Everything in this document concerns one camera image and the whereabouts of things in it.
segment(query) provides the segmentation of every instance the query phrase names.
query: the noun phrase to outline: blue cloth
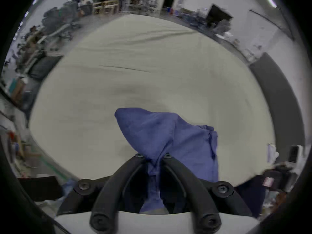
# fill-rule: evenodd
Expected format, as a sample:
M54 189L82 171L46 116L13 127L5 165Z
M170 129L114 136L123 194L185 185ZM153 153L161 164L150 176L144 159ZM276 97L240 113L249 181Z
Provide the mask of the blue cloth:
M218 135L213 127L193 126L175 113L152 113L142 108L119 108L115 117L133 149L150 160L148 199L141 212L163 207L158 180L160 162L166 153L182 162L198 178L218 181Z

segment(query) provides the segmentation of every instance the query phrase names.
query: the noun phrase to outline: white wall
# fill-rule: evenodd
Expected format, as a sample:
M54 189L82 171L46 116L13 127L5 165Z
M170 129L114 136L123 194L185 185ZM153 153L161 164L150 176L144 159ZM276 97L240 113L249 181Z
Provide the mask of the white wall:
M258 13L264 13L262 7L256 0L186 0L184 7L193 11L196 11L198 8L207 8L209 10L213 3L225 9L233 16L231 22L232 29L230 32L237 39L244 36L243 28L247 19L248 10L253 9Z
M267 51L284 73L298 100L306 139L312 136L312 68L306 49L300 41L292 41L281 31Z

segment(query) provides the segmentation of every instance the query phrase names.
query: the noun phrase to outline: screw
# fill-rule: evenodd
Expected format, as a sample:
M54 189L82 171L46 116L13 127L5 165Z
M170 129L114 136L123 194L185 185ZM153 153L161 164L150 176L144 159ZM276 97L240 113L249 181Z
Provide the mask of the screw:
M220 228L220 222L214 216L205 216L201 220L201 226L204 229L217 230Z
M219 193L227 193L228 190L229 190L228 187L225 186L225 185L220 185L220 186L218 186L218 192L219 192Z
M101 231L101 232L107 232L112 228L108 221L108 218L103 215L93 216L91 218L90 224L95 230Z
M90 188L90 184L87 183L87 182L82 182L82 183L79 184L79 189L80 190L85 191L85 190L88 190L89 188Z
M165 154L164 158L171 158L170 154Z

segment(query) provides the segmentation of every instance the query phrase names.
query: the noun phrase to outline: black plastic mount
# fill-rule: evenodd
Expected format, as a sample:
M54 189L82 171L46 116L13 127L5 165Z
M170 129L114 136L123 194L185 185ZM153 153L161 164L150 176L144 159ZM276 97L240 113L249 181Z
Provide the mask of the black plastic mount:
M57 215L91 211L90 226L96 232L115 233L118 211L140 212L147 197L147 182L146 160L136 154L112 176L78 181ZM160 196L170 214L194 214L195 233L216 232L221 226L219 212L252 216L230 183L198 179L169 154L162 159Z

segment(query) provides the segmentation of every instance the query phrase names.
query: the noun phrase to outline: white cloth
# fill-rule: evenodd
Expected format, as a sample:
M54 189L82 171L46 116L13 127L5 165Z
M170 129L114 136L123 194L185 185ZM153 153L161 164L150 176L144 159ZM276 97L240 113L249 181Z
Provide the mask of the white cloth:
M81 0L81 1L80 1L80 6L86 5L87 2L90 2L90 0Z
M219 179L234 186L270 167L274 131L256 79L237 57L192 29L140 15L100 27L45 79L30 131L77 177L109 176L136 153L114 117L119 107L174 112L213 126Z

